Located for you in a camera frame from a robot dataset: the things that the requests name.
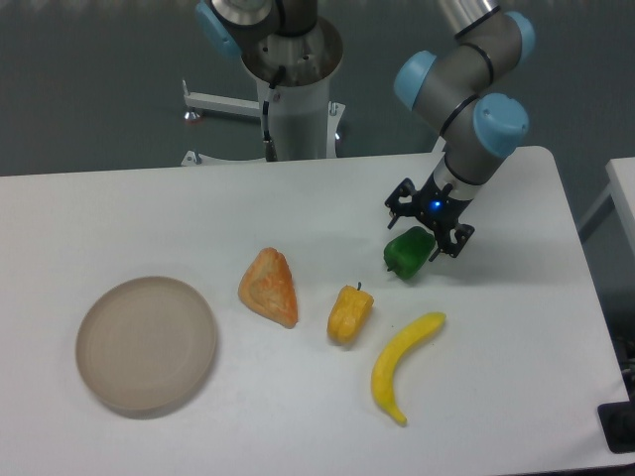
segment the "toy yellow pepper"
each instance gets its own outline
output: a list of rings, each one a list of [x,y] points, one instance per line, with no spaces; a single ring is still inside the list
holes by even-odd
[[[361,283],[357,289],[344,286],[328,317],[328,337],[339,344],[347,344],[357,337],[373,306],[373,296],[360,288]]]

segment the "blue joint cap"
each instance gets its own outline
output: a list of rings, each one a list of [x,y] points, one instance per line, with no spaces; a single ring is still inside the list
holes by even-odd
[[[196,5],[194,13],[205,37],[219,53],[227,58],[240,57],[240,47],[202,0]]]
[[[520,102],[505,94],[487,94],[473,113],[474,132],[492,155],[505,159],[520,145],[529,130],[529,116]]]
[[[536,46],[536,32],[534,31],[532,22],[527,20],[522,14],[518,12],[507,12],[505,15],[514,20],[518,26],[518,30],[520,30],[523,45],[521,47],[518,64],[521,64],[529,57]]]
[[[418,52],[408,59],[397,73],[393,86],[395,94],[411,111],[436,59],[437,57],[430,52]]]

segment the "green pepper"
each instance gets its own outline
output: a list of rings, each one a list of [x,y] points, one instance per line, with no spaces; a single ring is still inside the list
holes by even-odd
[[[413,226],[384,248],[388,271],[394,271],[402,280],[411,279],[424,266],[436,244],[432,234],[421,226]]]

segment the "beige plastic plate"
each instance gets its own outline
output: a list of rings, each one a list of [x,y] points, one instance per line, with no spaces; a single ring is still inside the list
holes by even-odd
[[[140,278],[106,293],[77,335],[77,368],[106,405],[151,412],[180,403],[202,383],[216,344],[205,299],[170,278]]]

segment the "banana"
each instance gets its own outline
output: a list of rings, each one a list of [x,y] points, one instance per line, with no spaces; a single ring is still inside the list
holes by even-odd
[[[430,312],[401,329],[379,354],[370,379],[370,388],[377,405],[400,425],[408,421],[395,403],[393,374],[399,360],[414,345],[434,336],[444,325],[445,314]]]

